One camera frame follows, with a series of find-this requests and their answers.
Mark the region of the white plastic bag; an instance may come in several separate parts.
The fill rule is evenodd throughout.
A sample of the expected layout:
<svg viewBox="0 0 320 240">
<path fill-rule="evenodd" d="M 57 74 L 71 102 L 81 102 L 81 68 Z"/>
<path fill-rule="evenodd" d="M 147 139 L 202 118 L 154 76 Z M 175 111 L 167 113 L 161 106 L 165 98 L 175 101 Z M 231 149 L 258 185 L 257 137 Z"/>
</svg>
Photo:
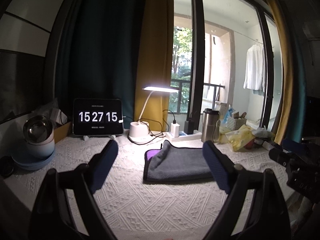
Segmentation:
<svg viewBox="0 0 320 240">
<path fill-rule="evenodd" d="M 256 138 L 274 138 L 276 135 L 266 129 L 266 127 L 258 127 L 252 131 Z"/>
</svg>

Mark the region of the white patterned tablecloth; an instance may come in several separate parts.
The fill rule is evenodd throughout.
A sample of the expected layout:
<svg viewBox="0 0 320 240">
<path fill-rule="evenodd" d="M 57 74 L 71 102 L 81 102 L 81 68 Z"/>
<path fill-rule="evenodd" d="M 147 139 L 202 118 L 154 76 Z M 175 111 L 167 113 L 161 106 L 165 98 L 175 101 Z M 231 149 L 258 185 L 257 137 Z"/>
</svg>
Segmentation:
<svg viewBox="0 0 320 240">
<path fill-rule="evenodd" d="M 29 209 L 49 168 L 69 171 L 88 162 L 107 138 L 67 137 L 55 146 L 55 156 L 44 168 L 18 173 L 5 180 Z M 118 239 L 202 239 L 227 196 L 214 181 L 176 185 L 143 183 L 144 154 L 161 147 L 162 139 L 135 145 L 117 137 L 119 152 L 107 179 L 94 195 L 104 219 Z"/>
</svg>

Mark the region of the stainless steel tumbler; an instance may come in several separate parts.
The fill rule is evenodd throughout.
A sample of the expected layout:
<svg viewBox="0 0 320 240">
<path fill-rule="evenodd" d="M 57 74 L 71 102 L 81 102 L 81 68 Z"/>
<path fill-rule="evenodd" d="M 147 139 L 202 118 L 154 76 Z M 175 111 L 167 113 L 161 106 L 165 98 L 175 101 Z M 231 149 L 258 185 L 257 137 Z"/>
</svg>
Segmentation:
<svg viewBox="0 0 320 240">
<path fill-rule="evenodd" d="M 202 115 L 202 137 L 201 141 L 218 141 L 220 136 L 220 112 L 206 108 Z"/>
</svg>

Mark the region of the red cup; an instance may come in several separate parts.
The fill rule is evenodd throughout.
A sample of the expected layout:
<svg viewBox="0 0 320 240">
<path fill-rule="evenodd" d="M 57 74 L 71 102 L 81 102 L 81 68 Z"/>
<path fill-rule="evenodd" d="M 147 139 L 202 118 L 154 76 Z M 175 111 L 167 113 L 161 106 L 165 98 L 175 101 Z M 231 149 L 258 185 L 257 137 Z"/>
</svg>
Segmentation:
<svg viewBox="0 0 320 240">
<path fill-rule="evenodd" d="M 247 150 L 251 150 L 254 146 L 254 139 L 252 139 L 250 142 L 248 142 L 244 148 L 247 149 Z"/>
</svg>

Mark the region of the yellow curtain left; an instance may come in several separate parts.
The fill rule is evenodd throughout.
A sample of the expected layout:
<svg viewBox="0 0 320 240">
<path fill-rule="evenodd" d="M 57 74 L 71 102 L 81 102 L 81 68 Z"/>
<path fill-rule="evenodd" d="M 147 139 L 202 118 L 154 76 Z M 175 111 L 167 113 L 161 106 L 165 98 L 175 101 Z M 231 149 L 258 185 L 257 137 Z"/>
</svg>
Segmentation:
<svg viewBox="0 0 320 240">
<path fill-rule="evenodd" d="M 146 0 L 140 36 L 134 119 L 139 119 L 148 86 L 171 83 L 174 0 Z"/>
</svg>

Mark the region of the black charger plug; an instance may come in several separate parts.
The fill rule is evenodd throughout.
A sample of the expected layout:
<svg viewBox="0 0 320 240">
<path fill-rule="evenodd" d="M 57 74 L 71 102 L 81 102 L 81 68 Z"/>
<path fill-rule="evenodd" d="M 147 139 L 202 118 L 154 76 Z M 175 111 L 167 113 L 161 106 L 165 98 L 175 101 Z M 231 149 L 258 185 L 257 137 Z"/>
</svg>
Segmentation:
<svg viewBox="0 0 320 240">
<path fill-rule="evenodd" d="M 184 133 L 193 134 L 194 133 L 194 122 L 193 120 L 187 120 L 184 122 Z"/>
</svg>

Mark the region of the dark green curtain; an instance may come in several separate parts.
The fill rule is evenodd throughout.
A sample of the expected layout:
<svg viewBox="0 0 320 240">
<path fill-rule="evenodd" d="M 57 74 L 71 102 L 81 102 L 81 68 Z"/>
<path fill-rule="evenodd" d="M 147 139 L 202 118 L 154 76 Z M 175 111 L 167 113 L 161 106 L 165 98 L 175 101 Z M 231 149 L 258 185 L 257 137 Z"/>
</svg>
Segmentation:
<svg viewBox="0 0 320 240">
<path fill-rule="evenodd" d="M 133 118 L 146 0 L 71 0 L 61 31 L 55 96 L 70 114 L 84 99 L 119 99 Z"/>
</svg>

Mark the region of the white hanging shirt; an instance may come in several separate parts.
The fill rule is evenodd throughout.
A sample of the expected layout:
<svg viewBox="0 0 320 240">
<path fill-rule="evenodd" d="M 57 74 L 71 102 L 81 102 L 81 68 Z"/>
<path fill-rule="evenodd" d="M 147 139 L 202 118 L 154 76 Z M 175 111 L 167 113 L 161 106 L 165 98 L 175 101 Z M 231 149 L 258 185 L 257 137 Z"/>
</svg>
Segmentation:
<svg viewBox="0 0 320 240">
<path fill-rule="evenodd" d="M 252 90 L 253 94 L 264 95 L 265 72 L 264 49 L 263 47 L 254 44 L 247 51 L 243 88 Z"/>
</svg>

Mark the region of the white desk lamp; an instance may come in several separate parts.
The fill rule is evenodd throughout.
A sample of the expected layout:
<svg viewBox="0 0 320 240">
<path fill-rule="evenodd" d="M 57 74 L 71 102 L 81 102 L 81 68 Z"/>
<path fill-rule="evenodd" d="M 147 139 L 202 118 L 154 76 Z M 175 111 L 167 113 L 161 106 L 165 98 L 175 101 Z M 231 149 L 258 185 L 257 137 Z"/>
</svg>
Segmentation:
<svg viewBox="0 0 320 240">
<path fill-rule="evenodd" d="M 171 86 L 149 85 L 143 88 L 143 97 L 138 102 L 140 110 L 130 123 L 129 140 L 137 145 L 145 145 L 163 136 L 163 118 L 171 93 L 178 89 Z"/>
</svg>

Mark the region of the stacked blue white bowls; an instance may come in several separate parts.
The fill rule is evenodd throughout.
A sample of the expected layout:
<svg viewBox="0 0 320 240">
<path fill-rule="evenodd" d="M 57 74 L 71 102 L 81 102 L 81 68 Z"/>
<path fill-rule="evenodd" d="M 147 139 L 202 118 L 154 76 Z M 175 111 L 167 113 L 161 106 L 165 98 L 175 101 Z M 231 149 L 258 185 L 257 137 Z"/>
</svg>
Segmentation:
<svg viewBox="0 0 320 240">
<path fill-rule="evenodd" d="M 13 163 L 26 171 L 36 171 L 53 159 L 55 139 L 52 122 L 44 115 L 36 115 L 23 125 L 23 139 L 12 148 Z"/>
</svg>

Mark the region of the white power strip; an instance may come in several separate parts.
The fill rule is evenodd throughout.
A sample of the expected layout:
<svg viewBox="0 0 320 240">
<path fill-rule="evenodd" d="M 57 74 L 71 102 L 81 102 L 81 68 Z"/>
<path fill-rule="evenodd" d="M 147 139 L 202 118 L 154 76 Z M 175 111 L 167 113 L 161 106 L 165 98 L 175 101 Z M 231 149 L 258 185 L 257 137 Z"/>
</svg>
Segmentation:
<svg viewBox="0 0 320 240">
<path fill-rule="evenodd" d="M 183 131 L 179 131 L 179 136 L 174 137 L 170 132 L 164 132 L 165 137 L 171 142 L 178 142 L 178 141 L 187 141 L 187 140 L 197 140 L 201 139 L 202 133 L 195 130 L 193 134 L 186 134 Z"/>
</svg>

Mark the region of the white charger plug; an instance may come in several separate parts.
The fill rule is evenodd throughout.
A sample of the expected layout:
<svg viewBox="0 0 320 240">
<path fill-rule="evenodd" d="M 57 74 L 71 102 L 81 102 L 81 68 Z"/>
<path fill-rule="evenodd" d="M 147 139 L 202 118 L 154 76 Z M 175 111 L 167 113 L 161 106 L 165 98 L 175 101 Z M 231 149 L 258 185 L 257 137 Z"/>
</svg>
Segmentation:
<svg viewBox="0 0 320 240">
<path fill-rule="evenodd" d="M 180 125 L 176 122 L 176 120 L 173 120 L 172 123 L 171 123 L 170 133 L 174 138 L 179 137 Z"/>
</svg>

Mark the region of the purple and grey towel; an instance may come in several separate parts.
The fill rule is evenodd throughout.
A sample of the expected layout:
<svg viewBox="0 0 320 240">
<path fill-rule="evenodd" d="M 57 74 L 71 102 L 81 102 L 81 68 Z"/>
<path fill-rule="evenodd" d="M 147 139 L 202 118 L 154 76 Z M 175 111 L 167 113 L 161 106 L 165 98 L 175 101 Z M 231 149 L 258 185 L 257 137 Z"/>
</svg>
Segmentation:
<svg viewBox="0 0 320 240">
<path fill-rule="evenodd" d="M 176 184 L 214 179 L 201 148 L 176 147 L 165 140 L 160 149 L 146 151 L 144 161 L 145 183 Z"/>
</svg>

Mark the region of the white woven storage basket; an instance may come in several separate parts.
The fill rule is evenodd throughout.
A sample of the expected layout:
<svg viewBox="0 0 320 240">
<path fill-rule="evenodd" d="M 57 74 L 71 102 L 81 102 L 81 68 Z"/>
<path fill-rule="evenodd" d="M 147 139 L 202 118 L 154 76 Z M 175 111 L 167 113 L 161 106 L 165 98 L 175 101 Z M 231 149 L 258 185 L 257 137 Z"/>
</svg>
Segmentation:
<svg viewBox="0 0 320 240">
<path fill-rule="evenodd" d="M 242 125 L 246 124 L 247 119 L 246 118 L 233 118 L 228 117 L 227 118 L 227 128 L 231 131 L 238 130 Z"/>
</svg>

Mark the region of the cardboard box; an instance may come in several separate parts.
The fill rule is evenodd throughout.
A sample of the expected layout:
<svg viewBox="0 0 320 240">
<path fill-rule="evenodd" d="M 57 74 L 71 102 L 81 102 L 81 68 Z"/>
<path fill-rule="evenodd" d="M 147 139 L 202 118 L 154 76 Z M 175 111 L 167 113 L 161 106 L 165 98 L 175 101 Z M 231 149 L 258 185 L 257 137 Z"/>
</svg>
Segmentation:
<svg viewBox="0 0 320 240">
<path fill-rule="evenodd" d="M 69 136 L 72 130 L 72 123 L 68 122 L 56 129 L 54 129 L 54 140 L 57 144 L 61 140 L 65 139 L 65 137 Z"/>
</svg>

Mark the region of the yellow plastic snack bag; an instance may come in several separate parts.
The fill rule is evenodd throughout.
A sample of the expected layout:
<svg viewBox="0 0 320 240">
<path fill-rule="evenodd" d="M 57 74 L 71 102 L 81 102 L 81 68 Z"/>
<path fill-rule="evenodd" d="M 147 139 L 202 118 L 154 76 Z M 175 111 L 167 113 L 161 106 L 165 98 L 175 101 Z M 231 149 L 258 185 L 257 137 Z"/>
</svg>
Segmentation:
<svg viewBox="0 0 320 240">
<path fill-rule="evenodd" d="M 253 129 L 249 126 L 242 125 L 239 129 L 225 134 L 228 143 L 233 152 L 238 152 L 244 148 L 249 142 L 255 139 L 252 134 Z"/>
</svg>

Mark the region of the yellow curtain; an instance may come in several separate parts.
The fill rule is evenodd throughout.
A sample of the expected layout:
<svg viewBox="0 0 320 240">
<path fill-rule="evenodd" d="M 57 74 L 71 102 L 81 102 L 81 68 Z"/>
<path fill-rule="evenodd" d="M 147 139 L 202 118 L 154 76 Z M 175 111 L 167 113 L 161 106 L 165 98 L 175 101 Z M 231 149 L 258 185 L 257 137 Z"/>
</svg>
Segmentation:
<svg viewBox="0 0 320 240">
<path fill-rule="evenodd" d="M 148 86 L 171 83 L 174 0 L 146 0 L 140 36 L 134 119 L 139 119 Z"/>
<path fill-rule="evenodd" d="M 275 142 L 281 144 L 289 131 L 290 112 L 293 103 L 293 55 L 289 26 L 280 0 L 266 0 L 270 6 L 278 31 L 282 59 L 282 105 Z"/>
</svg>

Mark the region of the tablet showing clock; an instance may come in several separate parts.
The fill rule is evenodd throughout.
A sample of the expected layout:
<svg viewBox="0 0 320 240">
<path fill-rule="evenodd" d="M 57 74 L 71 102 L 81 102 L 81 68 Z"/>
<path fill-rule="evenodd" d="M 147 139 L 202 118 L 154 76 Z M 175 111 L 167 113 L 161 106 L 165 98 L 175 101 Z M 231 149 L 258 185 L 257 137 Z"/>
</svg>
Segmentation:
<svg viewBox="0 0 320 240">
<path fill-rule="evenodd" d="M 86 99 L 73 108 L 73 134 L 104 137 L 124 131 L 123 109 L 119 99 Z"/>
</svg>

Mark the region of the yellow curtain right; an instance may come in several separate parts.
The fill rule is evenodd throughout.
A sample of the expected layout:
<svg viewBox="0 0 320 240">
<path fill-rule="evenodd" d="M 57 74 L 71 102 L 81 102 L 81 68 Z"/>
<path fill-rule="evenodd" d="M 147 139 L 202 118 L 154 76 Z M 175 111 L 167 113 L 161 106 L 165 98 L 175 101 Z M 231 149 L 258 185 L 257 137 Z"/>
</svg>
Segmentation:
<svg viewBox="0 0 320 240">
<path fill-rule="evenodd" d="M 289 26 L 280 0 L 266 0 L 270 6 L 278 31 L 282 59 L 282 105 L 275 142 L 281 144 L 289 131 L 290 112 L 293 103 L 293 55 Z"/>
</svg>

